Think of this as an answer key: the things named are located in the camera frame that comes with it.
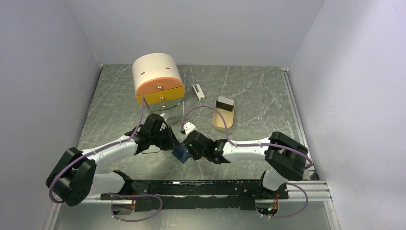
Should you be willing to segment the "blue leather card holder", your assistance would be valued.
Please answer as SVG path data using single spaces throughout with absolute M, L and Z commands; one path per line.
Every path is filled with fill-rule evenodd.
M 181 163 L 185 163 L 191 157 L 186 147 L 179 147 L 173 150 L 172 155 Z

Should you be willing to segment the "beige oval tray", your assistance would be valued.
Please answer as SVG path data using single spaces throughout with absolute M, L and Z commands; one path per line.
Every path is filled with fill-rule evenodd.
M 232 112 L 218 109 L 216 107 L 214 108 L 219 112 L 219 113 L 214 112 L 212 118 L 214 128 L 221 131 L 225 131 L 226 127 L 229 129 L 234 123 L 235 107 Z

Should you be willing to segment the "stack of credit cards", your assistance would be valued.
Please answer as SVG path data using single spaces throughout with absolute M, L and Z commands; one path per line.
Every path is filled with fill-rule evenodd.
M 216 99 L 215 107 L 218 109 L 232 112 L 235 107 L 235 101 L 232 98 L 219 96 Z

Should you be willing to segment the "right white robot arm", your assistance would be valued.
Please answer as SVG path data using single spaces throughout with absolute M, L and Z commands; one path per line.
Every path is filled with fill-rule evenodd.
M 214 164 L 235 161 L 263 161 L 270 165 L 258 186 L 263 198 L 271 198 L 287 181 L 301 181 L 311 162 L 308 149 L 282 132 L 273 132 L 269 138 L 251 141 L 212 140 L 198 131 L 192 131 L 183 146 L 194 159 L 205 158 Z

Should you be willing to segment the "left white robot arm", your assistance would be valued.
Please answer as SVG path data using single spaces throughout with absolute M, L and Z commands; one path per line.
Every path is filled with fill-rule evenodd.
M 180 146 L 171 126 L 158 114 L 148 115 L 143 124 L 110 143 L 84 150 L 69 148 L 45 182 L 49 197 L 55 203 L 66 203 L 70 207 L 98 194 L 127 199 L 135 194 L 133 180 L 120 170 L 109 173 L 103 170 L 151 146 L 163 151 Z

